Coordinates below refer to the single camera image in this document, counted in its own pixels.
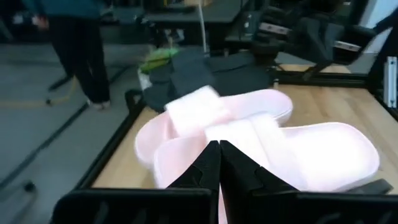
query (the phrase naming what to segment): wooden table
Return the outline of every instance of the wooden table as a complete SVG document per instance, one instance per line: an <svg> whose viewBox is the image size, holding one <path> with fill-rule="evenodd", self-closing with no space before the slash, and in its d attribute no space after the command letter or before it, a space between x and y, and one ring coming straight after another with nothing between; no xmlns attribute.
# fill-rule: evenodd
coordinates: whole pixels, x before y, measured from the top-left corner
<svg viewBox="0 0 398 224"><path fill-rule="evenodd" d="M284 65L284 69L306 68ZM345 67L326 70L348 72ZM379 151L381 166L374 179L386 179L395 188L391 194L398 193L398 123L367 90L292 85L280 85L278 89L290 96L294 103L293 115L285 126L337 121L358 128ZM134 138L138 130L156 115L151 109L144 109L93 187L154 187L152 174L136 159Z"/></svg>

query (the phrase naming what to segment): black cloth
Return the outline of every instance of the black cloth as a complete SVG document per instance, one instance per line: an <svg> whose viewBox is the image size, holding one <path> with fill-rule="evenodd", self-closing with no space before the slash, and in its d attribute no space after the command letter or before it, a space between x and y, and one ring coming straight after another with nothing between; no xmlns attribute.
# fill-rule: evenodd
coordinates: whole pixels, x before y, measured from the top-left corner
<svg viewBox="0 0 398 224"><path fill-rule="evenodd" d="M74 74L94 103L110 99L100 22L77 17L49 17L52 45L68 75Z"/></svg>
<svg viewBox="0 0 398 224"><path fill-rule="evenodd" d="M172 60L189 61L185 66L173 68L172 62L151 71L152 86L144 90L148 107L156 112L164 112L164 106L177 98L189 94L205 85L212 86L220 96L231 96L269 88L272 74L254 64L254 57L248 52L240 52L228 57L196 58L184 53L184 57Z"/></svg>

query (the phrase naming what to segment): person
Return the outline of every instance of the person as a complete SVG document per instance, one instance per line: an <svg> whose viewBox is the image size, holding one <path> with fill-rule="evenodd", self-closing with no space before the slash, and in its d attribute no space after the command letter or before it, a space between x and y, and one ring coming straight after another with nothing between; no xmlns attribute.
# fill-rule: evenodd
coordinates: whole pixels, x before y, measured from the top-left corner
<svg viewBox="0 0 398 224"><path fill-rule="evenodd" d="M100 0L22 0L39 29L48 30L62 65L77 77L88 103L110 106L100 33Z"/></svg>

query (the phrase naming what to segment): concrete floor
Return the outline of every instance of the concrete floor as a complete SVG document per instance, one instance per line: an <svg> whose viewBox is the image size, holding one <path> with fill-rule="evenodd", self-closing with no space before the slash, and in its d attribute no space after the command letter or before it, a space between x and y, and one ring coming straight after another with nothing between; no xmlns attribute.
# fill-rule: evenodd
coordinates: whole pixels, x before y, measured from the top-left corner
<svg viewBox="0 0 398 224"><path fill-rule="evenodd" d="M124 92L139 87L134 64L146 50L143 45L105 46L109 77L120 73L126 65L132 66L111 85L112 108L98 112L89 108L83 110L85 96L80 88L67 102L51 108L1 108L2 101L63 96L71 84L55 93L47 92L48 86L63 76L51 46L0 45L0 182L68 119L76 117L57 139L37 150L32 162L6 189L0 189L0 224L8 224L9 221L4 221L13 219L15 215L11 211L21 210L24 205L28 205L24 215L14 223L48 222L55 202L74 188L126 117ZM366 73L373 60L374 55L364 55L349 69ZM280 54L278 62L309 63L286 54ZM32 180L37 185L36 195L21 190L19 186L25 180Z"/></svg>

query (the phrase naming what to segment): pink slide sandal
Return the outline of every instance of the pink slide sandal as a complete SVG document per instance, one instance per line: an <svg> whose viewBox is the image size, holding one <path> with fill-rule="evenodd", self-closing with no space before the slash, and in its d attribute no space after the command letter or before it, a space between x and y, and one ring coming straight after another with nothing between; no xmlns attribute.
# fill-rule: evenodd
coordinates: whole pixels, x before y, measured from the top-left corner
<svg viewBox="0 0 398 224"><path fill-rule="evenodd" d="M290 98L277 90L219 97L212 87L205 86L167 104L166 112L140 129L134 148L140 163L150 169L156 149L168 140L195 135L208 126L256 113L271 114L282 124L290 118L292 110Z"/></svg>
<svg viewBox="0 0 398 224"><path fill-rule="evenodd" d="M310 192L341 192L366 184L379 154L370 140L343 123L280 128L268 114L211 126L203 134L165 142L155 154L156 185L167 187L211 140L227 140L280 179ZM220 195L219 221L227 223Z"/></svg>

